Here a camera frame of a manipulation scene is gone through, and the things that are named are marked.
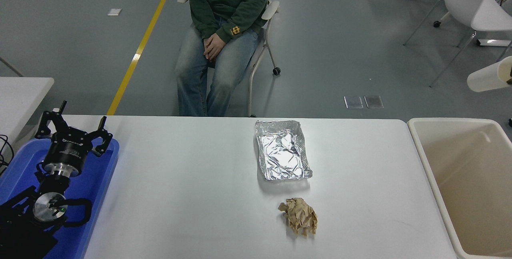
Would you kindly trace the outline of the person's left hand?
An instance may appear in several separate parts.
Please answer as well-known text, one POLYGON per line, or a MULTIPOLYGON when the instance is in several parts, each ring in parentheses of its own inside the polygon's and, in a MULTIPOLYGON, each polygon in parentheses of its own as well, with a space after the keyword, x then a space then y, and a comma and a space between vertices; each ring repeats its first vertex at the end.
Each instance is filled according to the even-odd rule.
POLYGON ((220 54, 222 49, 225 47, 226 43, 216 33, 214 33, 210 38, 212 38, 209 47, 210 61, 214 61, 216 60, 216 57, 220 54))

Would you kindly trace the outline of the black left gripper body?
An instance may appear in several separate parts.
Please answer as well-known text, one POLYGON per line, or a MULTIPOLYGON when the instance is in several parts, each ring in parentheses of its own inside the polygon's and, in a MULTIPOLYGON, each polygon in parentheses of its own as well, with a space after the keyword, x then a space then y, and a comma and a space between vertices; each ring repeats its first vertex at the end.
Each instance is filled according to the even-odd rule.
POLYGON ((44 158, 44 168, 48 169, 49 165, 64 164, 81 169, 91 150, 92 140, 85 131, 54 133, 50 149, 44 158))

